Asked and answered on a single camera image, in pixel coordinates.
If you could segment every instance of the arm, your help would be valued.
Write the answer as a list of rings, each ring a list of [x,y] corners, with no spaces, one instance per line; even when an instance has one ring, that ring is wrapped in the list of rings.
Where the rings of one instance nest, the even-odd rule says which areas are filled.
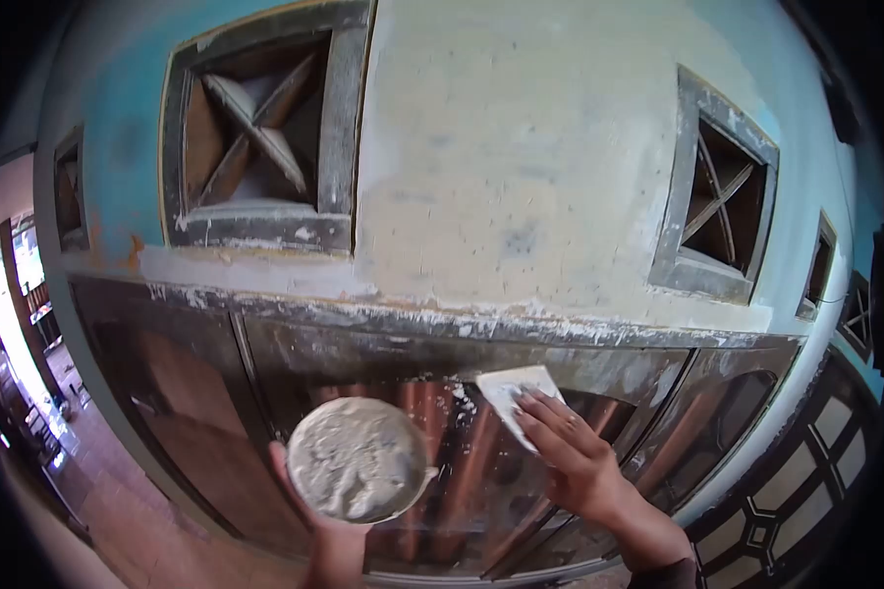
[[[519,405],[521,429],[553,465],[548,497],[609,530],[631,572],[694,558],[684,530],[625,480],[612,447],[572,409],[539,391]]]
[[[349,524],[312,511],[295,492],[285,468],[287,452],[279,442],[269,444],[271,462],[291,498],[314,527],[311,560],[302,589],[362,588],[366,533],[371,525]]]

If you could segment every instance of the left hand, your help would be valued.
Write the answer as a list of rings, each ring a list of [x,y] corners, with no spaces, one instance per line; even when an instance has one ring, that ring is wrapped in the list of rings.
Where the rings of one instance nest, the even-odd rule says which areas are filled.
[[[315,527],[316,532],[319,534],[343,535],[345,537],[347,535],[365,536],[366,533],[370,531],[370,528],[373,527],[373,524],[351,524],[346,521],[334,519],[308,507],[304,500],[302,500],[302,497],[295,490],[295,486],[291,482],[291,477],[288,476],[288,469],[285,467],[288,451],[284,448],[284,445],[277,441],[270,442],[269,454],[271,454],[271,464],[275,468],[275,474],[277,474],[278,478],[282,480],[282,484],[288,491],[288,495],[291,496],[291,499],[295,501],[302,510],[304,517]]]

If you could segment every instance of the blue wall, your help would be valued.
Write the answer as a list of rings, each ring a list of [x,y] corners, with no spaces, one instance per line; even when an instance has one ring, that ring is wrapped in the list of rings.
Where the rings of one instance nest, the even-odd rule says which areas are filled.
[[[855,174],[858,194],[854,210],[854,268],[871,280],[871,257],[874,255],[874,232],[884,223],[884,169],[875,147],[863,140],[855,149]],[[872,368],[874,355],[867,362],[851,347],[848,340],[835,332],[831,343],[860,372],[874,397],[881,402],[884,377]]]
[[[170,6],[139,27],[93,77],[86,77],[91,81],[80,96],[85,214],[106,262],[127,259],[132,237],[164,245],[157,134],[170,52],[215,27],[283,4],[288,2],[201,0]]]

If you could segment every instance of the floor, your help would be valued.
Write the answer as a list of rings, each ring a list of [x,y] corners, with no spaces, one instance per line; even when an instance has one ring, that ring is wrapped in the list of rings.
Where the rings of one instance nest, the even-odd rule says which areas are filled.
[[[128,587],[297,587],[300,565],[211,535],[161,494],[87,391],[79,391],[81,378],[64,343],[47,360],[72,405],[71,420],[60,435],[66,457],[53,469],[53,477],[88,526],[96,552]],[[75,399],[70,383],[78,392]],[[628,582],[629,573],[619,566],[567,587],[619,589]]]

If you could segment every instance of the bowl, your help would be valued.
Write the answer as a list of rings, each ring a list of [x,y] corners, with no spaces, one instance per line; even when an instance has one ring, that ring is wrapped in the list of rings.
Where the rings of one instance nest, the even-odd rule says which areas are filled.
[[[315,512],[351,524],[398,517],[436,469],[425,435],[378,399],[341,397],[319,405],[288,440],[288,476]]]

